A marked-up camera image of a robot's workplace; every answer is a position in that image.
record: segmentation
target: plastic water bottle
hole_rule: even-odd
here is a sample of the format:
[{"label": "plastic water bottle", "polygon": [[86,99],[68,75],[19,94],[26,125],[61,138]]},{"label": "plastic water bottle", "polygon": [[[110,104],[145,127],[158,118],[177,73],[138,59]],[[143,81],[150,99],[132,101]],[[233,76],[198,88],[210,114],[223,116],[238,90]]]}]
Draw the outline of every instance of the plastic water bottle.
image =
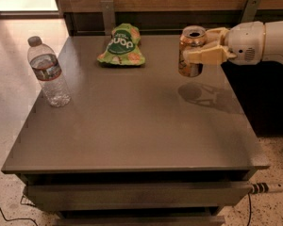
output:
[{"label": "plastic water bottle", "polygon": [[38,36],[28,39],[27,59],[42,86],[48,103],[54,107],[67,105],[71,96],[55,52]]}]

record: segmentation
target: speckled floor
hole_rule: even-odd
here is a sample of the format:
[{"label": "speckled floor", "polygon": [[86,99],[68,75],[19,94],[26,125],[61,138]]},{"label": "speckled floor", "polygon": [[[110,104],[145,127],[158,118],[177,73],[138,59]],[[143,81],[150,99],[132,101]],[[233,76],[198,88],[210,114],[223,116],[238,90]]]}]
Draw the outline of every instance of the speckled floor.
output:
[{"label": "speckled floor", "polygon": [[[26,40],[32,35],[41,36],[57,53],[68,37],[62,20],[0,20],[0,169],[40,90],[26,61]],[[251,182],[283,184],[283,137],[261,137],[259,141],[271,167],[259,171]],[[0,205],[6,218],[33,218],[39,226],[53,225],[55,215],[20,204],[23,188],[16,176],[0,171]],[[283,225],[283,192],[252,195],[251,201],[250,225]],[[220,214],[225,215],[228,226],[247,225],[248,198],[241,199],[235,207],[226,207]],[[2,225],[34,224],[30,220],[5,222],[0,214]]]}]

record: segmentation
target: table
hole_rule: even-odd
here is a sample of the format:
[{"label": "table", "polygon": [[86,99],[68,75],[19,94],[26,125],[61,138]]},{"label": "table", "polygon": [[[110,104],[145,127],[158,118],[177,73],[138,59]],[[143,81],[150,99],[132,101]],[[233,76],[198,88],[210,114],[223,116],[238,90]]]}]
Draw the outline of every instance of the table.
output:
[{"label": "table", "polygon": [[58,225],[221,225],[269,167],[223,69],[180,75],[178,36],[143,36],[144,65],[107,68],[96,57],[108,41],[66,41],[72,101],[54,108],[40,94],[2,171]]}]

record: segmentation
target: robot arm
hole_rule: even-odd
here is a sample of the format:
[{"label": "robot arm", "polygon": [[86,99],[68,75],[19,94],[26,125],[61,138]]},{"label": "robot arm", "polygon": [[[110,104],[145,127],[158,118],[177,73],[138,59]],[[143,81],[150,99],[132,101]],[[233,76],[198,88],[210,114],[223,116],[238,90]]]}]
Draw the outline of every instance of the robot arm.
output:
[{"label": "robot arm", "polygon": [[260,61],[283,64],[283,22],[252,22],[232,29],[207,30],[208,42],[183,52],[186,63],[221,65],[227,60],[238,65]]}]

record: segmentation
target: green chip bag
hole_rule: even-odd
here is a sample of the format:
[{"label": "green chip bag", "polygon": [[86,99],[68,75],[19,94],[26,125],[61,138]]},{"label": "green chip bag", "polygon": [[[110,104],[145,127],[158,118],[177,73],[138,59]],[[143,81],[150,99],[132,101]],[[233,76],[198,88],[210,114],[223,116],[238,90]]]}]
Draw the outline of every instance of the green chip bag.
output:
[{"label": "green chip bag", "polygon": [[98,56],[97,60],[113,65],[142,65],[145,58],[138,47],[140,39],[141,35],[137,27],[121,24],[112,30],[112,39],[106,51]]}]

